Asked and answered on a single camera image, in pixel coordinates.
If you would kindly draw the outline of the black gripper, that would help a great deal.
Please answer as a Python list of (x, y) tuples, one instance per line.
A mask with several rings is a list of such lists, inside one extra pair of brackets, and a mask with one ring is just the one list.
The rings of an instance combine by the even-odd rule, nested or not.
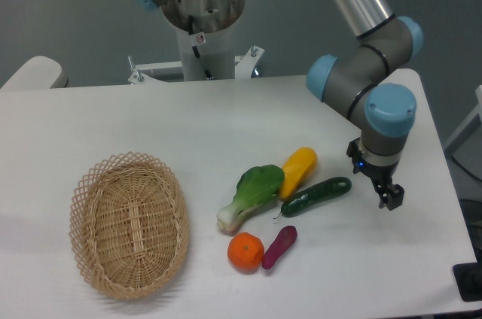
[(352, 172), (363, 175), (372, 180), (375, 192), (378, 194), (379, 208), (392, 211), (402, 205), (404, 188), (392, 183), (392, 175), (397, 169), (400, 156), (380, 156), (370, 151), (359, 150), (360, 140), (352, 140), (347, 147), (346, 155), (351, 159)]

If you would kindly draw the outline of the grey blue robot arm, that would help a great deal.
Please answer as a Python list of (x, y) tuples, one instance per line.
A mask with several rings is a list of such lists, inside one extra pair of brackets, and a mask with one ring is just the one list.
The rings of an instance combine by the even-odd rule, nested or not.
[[(186, 81), (252, 73), (253, 64), (235, 60), (229, 34), (245, 0), (136, 1), (146, 10), (161, 9), (176, 29)], [(307, 73), (307, 89), (360, 129), (347, 148), (353, 170), (371, 179), (380, 206), (392, 210), (404, 198), (392, 176), (415, 120), (416, 99), (387, 78), (419, 52), (423, 32), (411, 18), (396, 16), (386, 0), (335, 1), (359, 46), (345, 59), (318, 58)]]

